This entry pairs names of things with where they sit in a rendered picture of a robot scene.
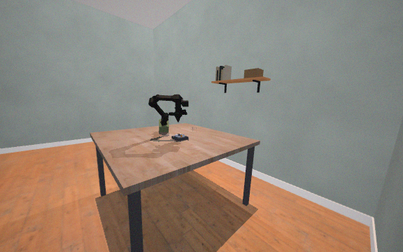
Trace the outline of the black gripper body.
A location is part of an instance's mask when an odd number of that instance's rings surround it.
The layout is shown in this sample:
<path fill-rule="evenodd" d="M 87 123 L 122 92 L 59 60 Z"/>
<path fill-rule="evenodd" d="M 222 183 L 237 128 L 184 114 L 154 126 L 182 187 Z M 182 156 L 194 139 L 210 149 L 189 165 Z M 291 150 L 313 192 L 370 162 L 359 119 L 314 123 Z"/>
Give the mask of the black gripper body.
<path fill-rule="evenodd" d="M 175 111 L 173 112 L 169 112 L 169 116 L 181 116 L 179 113 L 177 113 L 177 110 L 181 109 L 181 106 L 175 106 Z"/>

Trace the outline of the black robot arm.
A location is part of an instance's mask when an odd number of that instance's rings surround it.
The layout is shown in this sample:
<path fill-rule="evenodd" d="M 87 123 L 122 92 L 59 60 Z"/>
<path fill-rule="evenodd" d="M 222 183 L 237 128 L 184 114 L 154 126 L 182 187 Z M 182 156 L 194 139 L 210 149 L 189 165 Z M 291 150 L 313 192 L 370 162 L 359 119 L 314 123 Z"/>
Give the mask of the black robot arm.
<path fill-rule="evenodd" d="M 157 102 L 158 101 L 173 101 L 175 102 L 175 106 L 185 106 L 188 107 L 188 100 L 187 101 L 183 101 L 183 98 L 179 95 L 179 94 L 175 94 L 172 96 L 169 95 L 155 95 L 153 97 L 151 97 L 149 99 L 148 105 L 153 107 L 160 115 L 161 115 L 161 124 L 163 125 L 167 125 L 167 121 L 169 120 L 169 114 L 165 113 L 158 105 Z M 184 115 L 186 113 L 186 110 L 182 110 L 178 108 L 177 113 L 179 113 L 180 115 Z"/>

